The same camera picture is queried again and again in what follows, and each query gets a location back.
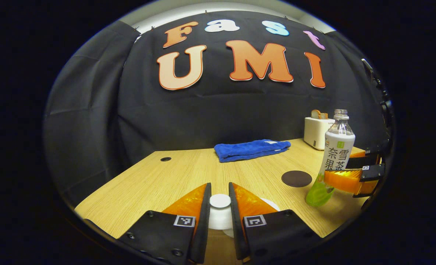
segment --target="folded towel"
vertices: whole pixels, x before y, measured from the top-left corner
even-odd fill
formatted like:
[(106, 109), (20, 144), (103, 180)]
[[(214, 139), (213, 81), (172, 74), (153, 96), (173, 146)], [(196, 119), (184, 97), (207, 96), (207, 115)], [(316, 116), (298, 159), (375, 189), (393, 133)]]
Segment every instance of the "folded towel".
[(289, 141), (272, 141), (268, 139), (238, 144), (217, 144), (215, 146), (221, 163), (247, 160), (285, 152), (291, 146)]

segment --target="wooden table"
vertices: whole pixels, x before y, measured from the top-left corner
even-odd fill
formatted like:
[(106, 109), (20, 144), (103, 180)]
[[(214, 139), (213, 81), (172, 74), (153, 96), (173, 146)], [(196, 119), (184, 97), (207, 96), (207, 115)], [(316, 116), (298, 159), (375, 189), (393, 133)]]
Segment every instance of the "wooden table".
[[(324, 151), (314, 149), (303, 139), (290, 142), (291, 147), (283, 153), (228, 163), (220, 163), (213, 148), (156, 151), (92, 193), (75, 211), (119, 238), (147, 210), (160, 212), (208, 182), (212, 195), (228, 194), (228, 183), (233, 182), (273, 201), (281, 210), (295, 211), (317, 235), (325, 237), (360, 213), (367, 197), (352, 198), (350, 193), (335, 190), (324, 206), (308, 206), (305, 196), (312, 184), (290, 187), (281, 176), (301, 170), (312, 176), (313, 183)], [(164, 157), (172, 159), (160, 161)], [(241, 264), (236, 260), (233, 239), (221, 230), (209, 231), (205, 260), (205, 264)]]

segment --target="brown circle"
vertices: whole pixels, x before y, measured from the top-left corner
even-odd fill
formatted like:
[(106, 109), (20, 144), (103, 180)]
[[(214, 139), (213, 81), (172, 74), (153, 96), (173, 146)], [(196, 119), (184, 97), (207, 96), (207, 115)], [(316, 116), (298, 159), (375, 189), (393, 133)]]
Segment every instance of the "brown circle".
[(308, 173), (299, 170), (288, 171), (281, 176), (283, 183), (297, 188), (309, 185), (311, 180), (312, 178)]

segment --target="letter a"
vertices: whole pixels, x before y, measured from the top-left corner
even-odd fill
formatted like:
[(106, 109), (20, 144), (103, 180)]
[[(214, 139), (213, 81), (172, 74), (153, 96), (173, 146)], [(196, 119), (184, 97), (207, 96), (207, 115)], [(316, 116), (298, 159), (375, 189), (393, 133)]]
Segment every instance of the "letter a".
[(184, 77), (176, 77), (175, 64), (178, 52), (171, 52), (157, 59), (159, 63), (159, 83), (168, 90), (187, 88), (198, 82), (203, 74), (203, 51), (206, 45), (198, 45), (185, 50), (190, 55), (190, 71)]

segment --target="black curtain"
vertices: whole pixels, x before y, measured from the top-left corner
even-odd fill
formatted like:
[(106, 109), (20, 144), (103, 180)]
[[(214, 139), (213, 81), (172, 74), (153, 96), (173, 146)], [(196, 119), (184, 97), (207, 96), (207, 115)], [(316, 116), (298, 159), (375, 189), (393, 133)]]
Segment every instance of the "black curtain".
[(73, 206), (130, 166), (117, 96), (123, 65), (139, 35), (114, 22), (75, 52), (54, 82), (43, 141), (52, 177)]
[[(239, 30), (206, 32), (212, 20), (233, 20)], [(290, 35), (265, 30), (262, 21), (285, 25)], [(186, 40), (162, 48), (164, 32), (196, 21)], [(326, 50), (321, 50), (303, 33), (310, 31)], [(233, 81), (233, 52), (229, 40), (245, 40), (258, 52), (267, 43), (286, 48), (291, 83), (263, 80), (254, 74), (250, 81)], [(169, 91), (159, 84), (157, 58), (178, 52), (175, 74), (189, 72), (188, 47), (206, 45), (203, 75), (194, 85)], [(321, 59), (323, 89), (310, 84), (309, 61), (304, 52)], [(329, 113), (347, 109), (349, 124), (356, 134), (355, 145), (366, 148), (386, 139), (375, 84), (366, 77), (361, 53), (344, 47), (339, 39), (298, 22), (248, 11), (220, 11), (181, 18), (145, 32), (131, 49), (119, 90), (120, 129), (128, 157), (133, 163), (157, 150), (212, 148), (218, 143), (239, 143), (256, 139), (302, 138), (304, 118), (311, 110)]]

